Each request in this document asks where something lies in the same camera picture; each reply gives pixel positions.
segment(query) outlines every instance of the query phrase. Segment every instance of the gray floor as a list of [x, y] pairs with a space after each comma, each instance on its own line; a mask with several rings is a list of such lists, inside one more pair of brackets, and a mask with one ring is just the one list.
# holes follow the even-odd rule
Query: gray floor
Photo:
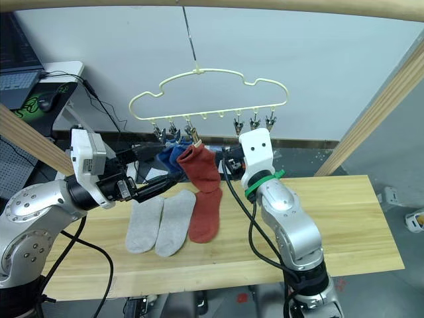
[[[283, 168], [286, 177], [312, 176], [330, 153], [330, 150], [277, 149], [274, 153], [274, 165], [276, 169]], [[334, 174], [343, 175], [346, 172], [339, 168]], [[424, 317], [424, 233], [411, 233], [403, 224], [403, 216], [412, 211], [413, 209], [406, 207], [394, 207], [385, 211], [405, 270], [335, 278], [346, 317]], [[256, 317], [252, 296], [247, 287], [208, 292], [209, 312], [202, 317]], [[247, 302], [237, 301], [241, 293], [248, 294]], [[159, 317], [160, 304], [165, 297], [159, 297], [154, 310], [147, 317]], [[64, 301], [47, 303], [44, 309], [46, 318], [91, 317], [97, 304], [98, 301]], [[100, 317], [123, 317], [124, 304], [125, 299], [108, 300]]]

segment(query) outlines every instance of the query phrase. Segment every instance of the wooden beam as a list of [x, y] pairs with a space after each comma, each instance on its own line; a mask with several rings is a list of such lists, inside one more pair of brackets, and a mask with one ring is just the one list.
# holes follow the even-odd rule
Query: wooden beam
[[424, 22], [423, 0], [0, 0], [1, 11], [106, 5], [186, 5], [364, 15]]
[[421, 44], [414, 50], [355, 126], [337, 145], [315, 176], [332, 174], [423, 78], [424, 40], [421, 41]]
[[0, 103], [0, 135], [65, 176], [74, 174], [70, 157]]

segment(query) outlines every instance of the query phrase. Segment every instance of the wooden table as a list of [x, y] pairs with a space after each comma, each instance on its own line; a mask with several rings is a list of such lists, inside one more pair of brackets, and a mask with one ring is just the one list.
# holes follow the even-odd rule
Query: wooden table
[[[325, 260], [332, 276], [404, 269], [398, 249], [367, 176], [341, 176], [284, 179], [301, 198], [301, 204], [317, 223], [323, 236]], [[197, 190], [191, 184], [178, 184], [164, 196], [182, 189]], [[221, 184], [221, 224], [219, 234], [207, 244], [187, 238], [183, 248], [169, 258], [154, 250], [130, 254], [125, 236], [131, 202], [118, 203], [110, 210], [89, 212], [81, 238], [103, 247], [115, 263], [109, 297], [151, 293], [208, 290], [279, 282], [282, 273], [257, 259], [247, 241], [248, 219], [240, 210], [227, 186]], [[242, 189], [235, 182], [242, 197]], [[274, 239], [272, 231], [258, 222]], [[68, 227], [74, 233], [78, 224]], [[46, 263], [47, 273], [63, 251], [68, 239], [60, 235]], [[272, 253], [255, 233], [254, 241], [266, 256]], [[47, 294], [60, 300], [98, 299], [104, 293], [109, 265], [103, 255], [76, 244], [47, 287]]]

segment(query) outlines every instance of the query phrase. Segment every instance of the laptop keyboard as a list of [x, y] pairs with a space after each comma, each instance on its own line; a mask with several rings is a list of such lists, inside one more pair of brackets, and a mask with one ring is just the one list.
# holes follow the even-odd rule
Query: laptop keyboard
[[0, 75], [0, 91], [9, 89], [25, 89], [31, 86], [38, 72]]

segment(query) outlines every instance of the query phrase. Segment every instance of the laptop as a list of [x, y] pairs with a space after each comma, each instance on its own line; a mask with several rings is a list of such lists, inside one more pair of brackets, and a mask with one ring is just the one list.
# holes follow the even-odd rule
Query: laptop
[[43, 67], [12, 12], [0, 13], [0, 27], [0, 102], [19, 109]]

